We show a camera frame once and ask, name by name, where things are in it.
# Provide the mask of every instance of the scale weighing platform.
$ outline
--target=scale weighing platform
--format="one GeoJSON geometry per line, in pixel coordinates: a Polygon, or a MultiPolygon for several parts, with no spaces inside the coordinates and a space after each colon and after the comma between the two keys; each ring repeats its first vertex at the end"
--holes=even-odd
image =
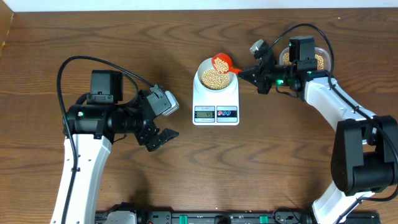
{"type": "Polygon", "coordinates": [[[229,85],[222,90],[211,90],[200,81],[204,72],[211,68],[211,58],[206,59],[193,78],[192,122],[194,125],[238,125],[238,76],[228,72],[229,85]]]}

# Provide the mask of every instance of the scale display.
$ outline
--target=scale display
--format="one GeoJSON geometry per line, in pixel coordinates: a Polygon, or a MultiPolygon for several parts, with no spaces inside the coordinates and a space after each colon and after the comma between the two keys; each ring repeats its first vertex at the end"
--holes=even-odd
{"type": "Polygon", "coordinates": [[[211,111],[197,111],[195,114],[196,118],[214,118],[214,112],[211,111]]]}

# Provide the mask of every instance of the bean container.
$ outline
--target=bean container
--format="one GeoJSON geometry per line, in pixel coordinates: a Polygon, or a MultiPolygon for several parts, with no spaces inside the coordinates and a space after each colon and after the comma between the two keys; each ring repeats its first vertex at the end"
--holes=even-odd
{"type": "Polygon", "coordinates": [[[236,74],[232,73],[232,72],[228,72],[228,75],[229,75],[229,84],[228,84],[228,86],[225,87],[224,89],[221,89],[221,90],[211,90],[211,89],[205,87],[204,84],[202,83],[202,80],[201,80],[201,78],[203,77],[203,74],[205,74],[205,71],[207,71],[209,69],[215,69],[213,67],[213,64],[211,64],[211,58],[206,59],[204,62],[202,62],[200,64],[200,66],[198,68],[198,71],[197,71],[198,80],[196,81],[196,79],[195,79],[197,86],[200,85],[207,91],[214,92],[214,93],[221,92],[224,89],[228,88],[232,84],[232,82],[234,82],[234,85],[235,85],[235,83],[238,82],[238,78],[237,78],[236,74]]]}
{"type": "MultiPolygon", "coordinates": [[[[284,55],[289,52],[289,48],[287,47],[285,50],[280,53],[279,56],[279,65],[284,64],[284,55]]],[[[330,56],[329,53],[320,47],[315,47],[315,54],[320,55],[323,58],[323,68],[325,70],[330,71],[331,63],[330,63],[330,56]]]]}

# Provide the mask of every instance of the brown wood surface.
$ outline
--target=brown wood surface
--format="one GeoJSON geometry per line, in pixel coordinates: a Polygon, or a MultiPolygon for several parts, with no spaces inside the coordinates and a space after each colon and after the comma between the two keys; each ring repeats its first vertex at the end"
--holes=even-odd
{"type": "MultiPolygon", "coordinates": [[[[398,9],[17,13],[0,58],[0,222],[51,219],[64,138],[55,80],[72,55],[110,60],[163,85],[180,103],[172,116],[156,119],[158,127],[180,132],[157,152],[133,136],[113,146],[98,210],[120,202],[174,210],[307,207],[331,182],[334,132],[318,111],[240,82],[237,127],[198,127],[191,117],[193,76],[204,59],[226,52],[238,67],[250,67],[252,43],[272,42],[300,22],[329,37],[335,77],[347,93],[398,118],[398,9]]],[[[314,30],[301,28],[275,46],[276,54],[293,35],[314,35],[326,48],[314,30]]],[[[103,68],[89,61],[67,67],[67,107],[89,90],[91,70],[103,68]]],[[[124,89],[128,99],[133,88],[126,82],[124,89]]],[[[377,210],[383,223],[396,223],[397,209],[397,200],[358,208],[377,210]]]]}

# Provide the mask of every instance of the wood grain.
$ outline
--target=wood grain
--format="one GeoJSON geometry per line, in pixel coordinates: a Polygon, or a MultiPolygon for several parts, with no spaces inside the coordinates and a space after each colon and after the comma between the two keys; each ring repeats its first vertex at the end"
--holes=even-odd
{"type": "MultiPolygon", "coordinates": [[[[241,123],[198,127],[191,122],[192,80],[218,52],[238,67],[255,60],[249,48],[273,41],[300,22],[330,39],[335,77],[377,114],[398,118],[398,9],[294,9],[179,12],[55,12],[15,15],[0,58],[0,222],[48,223],[63,166],[60,64],[72,55],[110,60],[172,91],[180,109],[156,120],[180,136],[148,153],[133,137],[117,142],[103,174],[98,210],[120,202],[174,210],[306,208],[331,182],[334,132],[300,100],[258,95],[240,82],[241,123]]],[[[314,35],[307,28],[293,35],[314,35]]],[[[279,54],[288,38],[275,46],[279,54]]],[[[89,90],[95,62],[72,62],[62,90],[67,107],[89,90]]],[[[133,91],[125,84],[125,99],[133,91]]],[[[391,188],[380,197],[391,193],[391,188]]],[[[398,202],[364,202],[383,223],[396,223],[398,202]]]]}

